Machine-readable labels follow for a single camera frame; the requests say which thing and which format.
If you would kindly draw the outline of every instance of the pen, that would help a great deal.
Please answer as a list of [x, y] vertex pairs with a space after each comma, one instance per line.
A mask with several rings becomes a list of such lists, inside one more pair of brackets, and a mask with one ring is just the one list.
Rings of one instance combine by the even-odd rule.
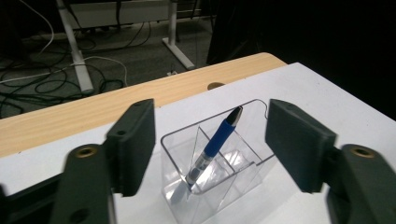
[[186, 181], [190, 187], [195, 184], [199, 176], [218, 154], [227, 138], [233, 130], [235, 130], [236, 123], [241, 117], [242, 110], [242, 106], [238, 106], [234, 109], [233, 112], [231, 112], [231, 114], [220, 124], [218, 130], [209, 140], [204, 151], [201, 153], [195, 164], [190, 169], [189, 174], [186, 176]]

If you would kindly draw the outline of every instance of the dark background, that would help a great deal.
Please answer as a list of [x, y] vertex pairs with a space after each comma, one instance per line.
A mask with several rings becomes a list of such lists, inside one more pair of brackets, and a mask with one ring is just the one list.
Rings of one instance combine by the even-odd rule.
[[269, 52], [396, 119], [396, 2], [220, 0], [207, 62]]

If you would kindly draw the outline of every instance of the white table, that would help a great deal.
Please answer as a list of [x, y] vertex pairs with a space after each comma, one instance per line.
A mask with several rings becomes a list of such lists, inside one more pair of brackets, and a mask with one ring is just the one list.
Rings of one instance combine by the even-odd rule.
[[[396, 122], [295, 63], [156, 108], [157, 145], [136, 196], [115, 196], [118, 222], [175, 223], [161, 195], [162, 136], [252, 99], [268, 102], [270, 98], [299, 106], [336, 132], [337, 147], [347, 143], [370, 147], [396, 169]], [[1, 183], [12, 193], [60, 173], [69, 150], [102, 143], [110, 127], [107, 124], [1, 158]], [[261, 185], [205, 223], [330, 223], [326, 188], [322, 192], [301, 193], [278, 163]]]

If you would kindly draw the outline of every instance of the clear plastic organizer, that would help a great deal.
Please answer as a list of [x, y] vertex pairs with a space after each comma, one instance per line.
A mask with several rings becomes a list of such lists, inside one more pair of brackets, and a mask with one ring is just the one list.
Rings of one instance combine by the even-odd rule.
[[185, 177], [232, 109], [165, 135], [163, 196], [178, 223], [202, 223], [262, 182], [275, 164], [266, 145], [267, 105], [242, 105], [235, 130], [191, 188]]

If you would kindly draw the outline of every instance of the wooden table edge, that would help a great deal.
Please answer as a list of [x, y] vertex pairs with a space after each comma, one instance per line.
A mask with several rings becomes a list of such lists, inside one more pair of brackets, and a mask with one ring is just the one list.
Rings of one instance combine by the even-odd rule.
[[153, 98], [162, 106], [207, 91], [213, 82], [231, 83], [286, 65], [272, 54], [258, 53], [118, 91], [0, 119], [0, 157], [18, 153], [116, 121], [126, 108]]

